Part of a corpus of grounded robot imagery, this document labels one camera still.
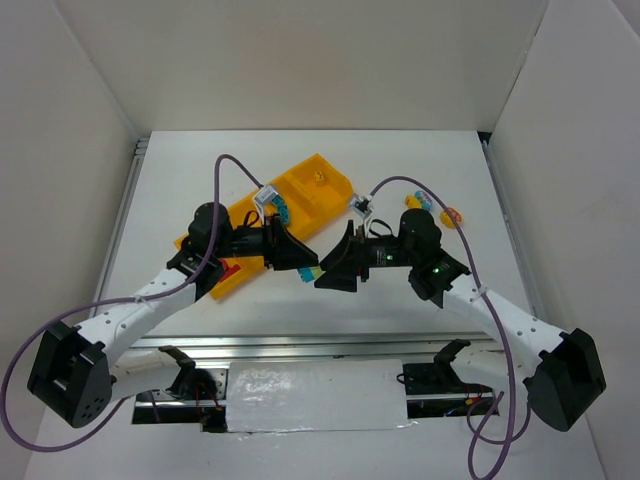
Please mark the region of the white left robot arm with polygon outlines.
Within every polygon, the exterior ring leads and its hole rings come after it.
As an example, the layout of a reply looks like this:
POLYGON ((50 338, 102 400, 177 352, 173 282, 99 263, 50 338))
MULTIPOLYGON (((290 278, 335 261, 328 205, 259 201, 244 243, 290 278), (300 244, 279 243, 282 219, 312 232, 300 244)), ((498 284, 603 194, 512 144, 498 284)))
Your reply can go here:
POLYGON ((58 320, 43 334, 27 387, 73 428, 93 422, 113 400, 147 390, 190 398, 212 377, 179 348, 164 345, 134 357, 129 348, 173 314, 208 294, 225 274, 224 260, 259 257, 275 271, 314 267, 316 253, 273 214, 259 226, 232 225, 214 202, 198 207, 188 234, 166 267, 133 296, 76 326, 58 320))

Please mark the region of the cyan lego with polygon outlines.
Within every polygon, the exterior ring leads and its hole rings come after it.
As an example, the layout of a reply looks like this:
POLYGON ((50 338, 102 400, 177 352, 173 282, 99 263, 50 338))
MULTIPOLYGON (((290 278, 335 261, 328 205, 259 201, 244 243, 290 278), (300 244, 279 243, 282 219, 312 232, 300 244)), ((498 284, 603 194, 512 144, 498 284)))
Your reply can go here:
POLYGON ((314 276, 310 268, 300 268, 298 270, 298 274, 304 283, 309 283, 314 280, 314 276))

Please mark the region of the long red lego brick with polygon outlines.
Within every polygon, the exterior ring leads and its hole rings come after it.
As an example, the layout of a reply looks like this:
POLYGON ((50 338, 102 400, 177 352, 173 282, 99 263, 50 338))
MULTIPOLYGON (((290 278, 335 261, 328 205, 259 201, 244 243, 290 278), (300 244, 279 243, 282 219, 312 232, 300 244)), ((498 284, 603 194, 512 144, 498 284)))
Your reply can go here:
POLYGON ((231 281, 231 288, 237 283, 234 276, 242 271, 242 265, 237 259, 221 259, 221 264, 224 267, 224 273, 217 285, 223 286, 226 282, 231 281))

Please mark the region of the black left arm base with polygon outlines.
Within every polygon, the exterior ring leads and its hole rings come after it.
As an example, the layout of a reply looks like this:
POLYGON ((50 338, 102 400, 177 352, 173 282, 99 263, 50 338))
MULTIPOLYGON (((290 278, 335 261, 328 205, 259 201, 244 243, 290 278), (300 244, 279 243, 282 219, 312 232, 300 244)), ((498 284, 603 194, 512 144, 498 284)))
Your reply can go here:
POLYGON ((228 368, 203 368, 174 346, 156 350, 167 367, 160 373, 177 372, 165 387, 138 393, 135 397, 134 425, 194 424, 206 433, 226 433, 226 393, 228 368))

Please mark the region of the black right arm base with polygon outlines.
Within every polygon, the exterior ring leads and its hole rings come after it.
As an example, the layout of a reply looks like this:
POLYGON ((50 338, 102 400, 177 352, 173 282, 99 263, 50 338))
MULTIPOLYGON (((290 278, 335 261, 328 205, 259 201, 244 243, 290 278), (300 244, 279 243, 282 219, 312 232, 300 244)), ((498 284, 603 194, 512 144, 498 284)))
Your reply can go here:
POLYGON ((411 420, 465 416, 488 411, 494 400, 493 391, 484 385, 462 381, 452 363, 461 352, 469 353, 472 343, 453 340, 443 347, 433 360, 426 363, 405 363, 396 376, 407 396, 407 416, 411 420))

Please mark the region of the lime green rounded lego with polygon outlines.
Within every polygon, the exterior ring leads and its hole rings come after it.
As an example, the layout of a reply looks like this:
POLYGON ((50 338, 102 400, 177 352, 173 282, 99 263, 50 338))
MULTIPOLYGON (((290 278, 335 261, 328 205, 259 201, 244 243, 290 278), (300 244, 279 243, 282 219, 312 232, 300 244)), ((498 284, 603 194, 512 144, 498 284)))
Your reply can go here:
POLYGON ((314 280, 320 278, 324 274, 324 270, 320 266, 311 267, 310 271, 314 280))

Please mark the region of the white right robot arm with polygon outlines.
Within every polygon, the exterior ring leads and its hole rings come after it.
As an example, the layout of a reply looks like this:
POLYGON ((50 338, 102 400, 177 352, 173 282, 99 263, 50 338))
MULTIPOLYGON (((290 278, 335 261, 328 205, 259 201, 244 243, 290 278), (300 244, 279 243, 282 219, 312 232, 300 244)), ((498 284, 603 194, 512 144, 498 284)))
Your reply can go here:
POLYGON ((446 371, 464 383, 494 390, 516 390, 551 428, 566 432, 605 391, 606 381, 594 339, 545 323, 486 286, 441 246, 442 232, 432 215, 405 211, 397 234, 374 238, 349 224, 340 242, 321 262, 319 289, 354 293, 373 268, 406 267, 418 298, 471 321, 503 345, 513 359, 515 380, 506 362, 495 357, 479 365, 483 353, 469 343, 452 342, 443 350, 446 371))

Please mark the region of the cyan lego brick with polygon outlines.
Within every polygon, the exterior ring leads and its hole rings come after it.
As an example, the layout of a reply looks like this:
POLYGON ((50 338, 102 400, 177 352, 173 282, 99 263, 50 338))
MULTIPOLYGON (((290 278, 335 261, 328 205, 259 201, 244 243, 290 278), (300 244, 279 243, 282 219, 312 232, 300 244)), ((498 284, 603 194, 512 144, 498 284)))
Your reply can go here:
POLYGON ((272 204, 276 208, 276 212, 280 216, 281 222, 284 225, 288 225, 290 223, 290 213, 286 201, 282 197, 276 196, 272 200, 272 204))

